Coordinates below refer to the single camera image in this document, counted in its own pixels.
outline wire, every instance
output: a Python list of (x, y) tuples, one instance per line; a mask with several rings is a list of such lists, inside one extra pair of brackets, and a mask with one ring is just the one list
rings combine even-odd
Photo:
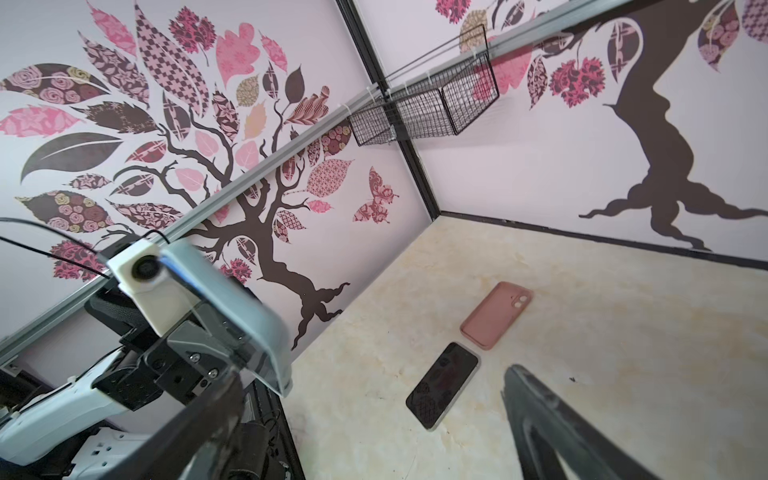
[(45, 255), (46, 257), (55, 258), (56, 260), (61, 260), (63, 262), (71, 263), (72, 265), (77, 265), (80, 268), (84, 268), (84, 269), (89, 270), (89, 271), (91, 271), (93, 273), (96, 273), (97, 275), (101, 275), (102, 277), (104, 277), (104, 278), (106, 278), (108, 280), (111, 280), (110, 276), (105, 275), (105, 274), (103, 274), (102, 272), (100, 272), (100, 271), (98, 271), (96, 269), (90, 268), (89, 266), (85, 266), (82, 263), (78, 263), (78, 262), (75, 262), (73, 260), (69, 260), (67, 258), (60, 257), (59, 255), (54, 255), (53, 253), (48, 253), (48, 252), (44, 252), (43, 250), (38, 250), (36, 248), (29, 247), (27, 245), (24, 245), (23, 243), (16, 242), (16, 241), (11, 240), (9, 238), (0, 237), (0, 240), (2, 240), (4, 242), (8, 242), (11, 245), (16, 245), (17, 247), (21, 247), (21, 248), (24, 248), (26, 250), (30, 250), (30, 251), (35, 252), (35, 253), (40, 253), (41, 255)]
[(147, 235), (149, 235), (150, 233), (156, 233), (156, 234), (160, 235), (161, 237), (163, 237), (163, 240), (165, 240), (165, 243), (170, 245), (170, 240), (168, 240), (168, 237), (163, 235), (163, 232), (161, 232), (159, 230), (154, 230), (154, 229), (150, 230), (150, 231), (146, 232), (144, 235), (142, 235), (141, 238), (147, 238)]
[(10, 218), (10, 217), (0, 217), (0, 222), (23, 223), (25, 225), (32, 225), (33, 227), (39, 227), (39, 228), (41, 228), (43, 230), (48, 230), (49, 232), (56, 233), (57, 235), (59, 235), (61, 237), (64, 237), (67, 240), (69, 240), (69, 241), (79, 245), (80, 247), (85, 248), (89, 252), (93, 253), (96, 257), (103, 257), (101, 255), (101, 253), (97, 252), (96, 250), (94, 250), (93, 248), (89, 247), (85, 243), (82, 243), (80, 240), (72, 237), (71, 235), (67, 235), (66, 233), (62, 232), (61, 230), (55, 229), (54, 227), (50, 227), (50, 226), (46, 225), (45, 223), (37, 223), (37, 222), (33, 222), (31, 220), (24, 220), (23, 218)]

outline butterfly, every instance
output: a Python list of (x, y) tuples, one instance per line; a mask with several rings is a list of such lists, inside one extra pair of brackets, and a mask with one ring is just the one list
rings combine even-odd
[(386, 219), (388, 211), (386, 207), (384, 207), (384, 204), (391, 204), (392, 201), (395, 200), (395, 197), (399, 197), (399, 195), (395, 195), (395, 193), (392, 192), (392, 187), (384, 184), (382, 176), (377, 174), (376, 170), (373, 170), (373, 167), (371, 167), (371, 171), (368, 173), (368, 184), (371, 187), (373, 200), (367, 201), (360, 207), (355, 212), (352, 221), (365, 222), (373, 220), (374, 223), (389, 223), (389, 220)]

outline black wire mesh basket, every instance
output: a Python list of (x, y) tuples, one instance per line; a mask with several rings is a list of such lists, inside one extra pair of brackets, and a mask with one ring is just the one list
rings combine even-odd
[(498, 98), (496, 77), (491, 68), (485, 26), (447, 41), (410, 65), (457, 40), (484, 45), (458, 64), (429, 73), (414, 84), (405, 84), (372, 100), (349, 116), (360, 146), (395, 140), (458, 135)]

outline black smartphone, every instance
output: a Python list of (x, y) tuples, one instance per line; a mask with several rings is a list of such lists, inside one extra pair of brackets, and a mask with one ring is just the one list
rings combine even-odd
[(456, 342), (449, 343), (442, 351), (406, 399), (408, 410), (425, 429), (432, 431), (440, 423), (479, 363), (474, 353)]

